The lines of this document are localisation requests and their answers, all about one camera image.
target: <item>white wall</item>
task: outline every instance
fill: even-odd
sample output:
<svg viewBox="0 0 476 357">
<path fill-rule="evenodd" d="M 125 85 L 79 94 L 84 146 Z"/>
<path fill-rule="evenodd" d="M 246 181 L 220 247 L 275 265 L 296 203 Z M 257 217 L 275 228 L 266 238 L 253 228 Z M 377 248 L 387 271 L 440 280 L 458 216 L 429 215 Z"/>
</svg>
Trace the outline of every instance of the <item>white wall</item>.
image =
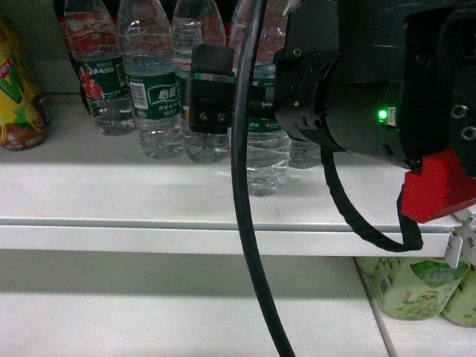
<svg viewBox="0 0 476 357">
<path fill-rule="evenodd" d="M 46 93 L 77 93 L 79 82 L 57 23 L 53 0 L 0 0 L 30 55 L 36 81 Z"/>
</svg>

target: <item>black strap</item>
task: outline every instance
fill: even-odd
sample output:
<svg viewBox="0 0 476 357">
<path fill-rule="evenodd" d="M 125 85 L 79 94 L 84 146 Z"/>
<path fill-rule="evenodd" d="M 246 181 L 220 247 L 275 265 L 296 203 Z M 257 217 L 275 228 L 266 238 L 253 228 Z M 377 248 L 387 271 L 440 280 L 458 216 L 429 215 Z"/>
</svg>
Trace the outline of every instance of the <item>black strap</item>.
<svg viewBox="0 0 476 357">
<path fill-rule="evenodd" d="M 386 251 L 418 251 L 423 247 L 422 234 L 417 222 L 402 214 L 402 192 L 396 202 L 399 214 L 400 229 L 402 230 L 403 244 L 397 243 L 375 229 L 352 205 L 342 187 L 334 164 L 334 155 L 329 150 L 321 150 L 321 162 L 324 166 L 326 183 L 339 213 L 345 222 L 363 240 L 370 242 Z"/>
</svg>

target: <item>black cable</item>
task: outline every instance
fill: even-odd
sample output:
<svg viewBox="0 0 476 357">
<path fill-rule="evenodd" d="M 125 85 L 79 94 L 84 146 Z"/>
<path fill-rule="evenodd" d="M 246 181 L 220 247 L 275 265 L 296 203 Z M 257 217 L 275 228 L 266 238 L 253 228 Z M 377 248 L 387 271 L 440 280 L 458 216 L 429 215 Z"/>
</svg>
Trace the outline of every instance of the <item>black cable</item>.
<svg viewBox="0 0 476 357">
<path fill-rule="evenodd" d="M 245 38 L 239 56 L 231 131 L 231 179 L 243 254 L 245 255 L 261 312 L 280 356 L 294 357 L 295 354 L 281 324 L 268 281 L 266 280 L 263 264 L 261 263 L 260 252 L 254 234 L 253 219 L 251 217 L 246 176 L 246 142 L 248 139 L 248 116 L 246 109 L 248 107 L 248 88 L 253 80 L 254 62 L 260 42 L 266 2 L 266 0 L 251 0 Z"/>
<path fill-rule="evenodd" d="M 324 167 L 327 187 L 334 200 L 339 213 L 344 217 L 345 222 L 358 234 L 363 240 L 366 240 L 375 246 L 386 251 L 418 251 L 423 247 L 422 234 L 420 233 L 418 223 L 402 214 L 402 192 L 400 192 L 396 205 L 399 214 L 400 229 L 402 230 L 403 244 L 385 236 L 382 232 L 375 229 L 365 218 L 356 210 L 349 197 L 345 193 L 339 175 L 334 164 L 334 154 L 327 149 L 321 150 L 321 162 Z"/>
</svg>

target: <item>yellow package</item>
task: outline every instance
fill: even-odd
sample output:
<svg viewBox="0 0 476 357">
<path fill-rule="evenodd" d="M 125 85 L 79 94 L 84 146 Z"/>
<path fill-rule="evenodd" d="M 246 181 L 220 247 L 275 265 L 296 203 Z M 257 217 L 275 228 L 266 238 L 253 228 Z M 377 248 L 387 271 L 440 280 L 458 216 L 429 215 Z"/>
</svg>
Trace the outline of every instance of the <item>yellow package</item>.
<svg viewBox="0 0 476 357">
<path fill-rule="evenodd" d="M 45 140 L 42 98 L 18 35 L 0 15 L 0 146 L 18 151 Z"/>
</svg>

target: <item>green label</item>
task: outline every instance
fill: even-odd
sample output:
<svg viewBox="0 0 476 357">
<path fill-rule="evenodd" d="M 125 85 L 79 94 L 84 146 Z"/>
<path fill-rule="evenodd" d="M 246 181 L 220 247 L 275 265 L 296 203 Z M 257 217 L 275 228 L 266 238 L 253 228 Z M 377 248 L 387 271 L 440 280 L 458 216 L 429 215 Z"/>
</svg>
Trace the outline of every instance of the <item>green label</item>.
<svg viewBox="0 0 476 357">
<path fill-rule="evenodd" d="M 137 118 L 160 120 L 179 113 L 179 96 L 174 72 L 152 76 L 127 74 L 127 80 Z"/>
<path fill-rule="evenodd" d="M 461 279 L 469 268 L 462 262 L 460 262 L 456 269 L 452 269 L 448 264 L 432 262 L 430 260 L 413 264 L 410 267 L 420 280 L 433 289 Z"/>
<path fill-rule="evenodd" d="M 2 68 L 6 68 L 6 70 L 0 70 L 0 89 L 15 103 L 20 104 L 23 99 L 22 92 L 25 90 L 23 89 L 22 78 L 19 76 L 18 69 L 10 60 L 8 60 Z M 11 84 L 5 79 L 8 74 L 10 75 Z"/>
<path fill-rule="evenodd" d="M 259 87 L 272 87 L 274 85 L 273 78 L 254 78 L 253 86 Z M 262 109 L 271 111 L 273 105 L 271 103 L 264 102 L 250 102 L 251 108 Z M 281 130 L 281 125 L 276 119 L 268 118 L 249 118 L 248 119 L 248 132 L 276 132 Z"/>
<path fill-rule="evenodd" d="M 188 120 L 189 108 L 181 104 L 181 84 L 183 79 L 180 76 L 176 75 L 176 85 L 177 85 L 177 97 L 178 97 L 178 110 L 180 112 L 180 117 L 182 119 Z"/>
<path fill-rule="evenodd" d="M 128 92 L 122 57 L 102 61 L 78 61 L 77 72 L 89 99 L 113 100 Z"/>
</svg>

